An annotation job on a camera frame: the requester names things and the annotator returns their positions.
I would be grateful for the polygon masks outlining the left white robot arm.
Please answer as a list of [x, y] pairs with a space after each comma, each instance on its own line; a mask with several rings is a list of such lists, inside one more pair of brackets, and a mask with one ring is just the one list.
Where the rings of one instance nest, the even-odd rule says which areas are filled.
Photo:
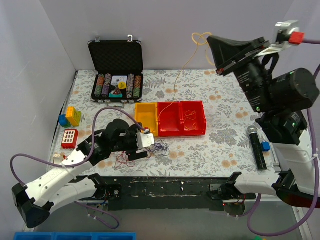
[[115, 119], [106, 129], [95, 131], [61, 163], [29, 183], [12, 187], [14, 204], [29, 229], [44, 223], [56, 210], [78, 200], [104, 200], [114, 194], [99, 174], [81, 174], [108, 159], [113, 152], [124, 152], [130, 161], [145, 158], [144, 150], [155, 143], [141, 124], [130, 126]]

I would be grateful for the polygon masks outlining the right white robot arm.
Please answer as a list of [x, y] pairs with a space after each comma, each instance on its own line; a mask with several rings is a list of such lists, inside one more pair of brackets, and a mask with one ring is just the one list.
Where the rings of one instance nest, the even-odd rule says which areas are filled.
[[311, 125], [303, 115], [320, 94], [313, 74], [297, 68], [274, 78], [279, 49], [262, 37], [236, 41], [211, 35], [207, 42], [217, 74], [235, 75], [253, 111], [261, 114], [256, 122], [288, 166], [287, 171], [261, 176], [235, 172], [210, 192], [211, 197], [231, 200], [262, 194], [276, 196], [293, 207], [318, 208]]

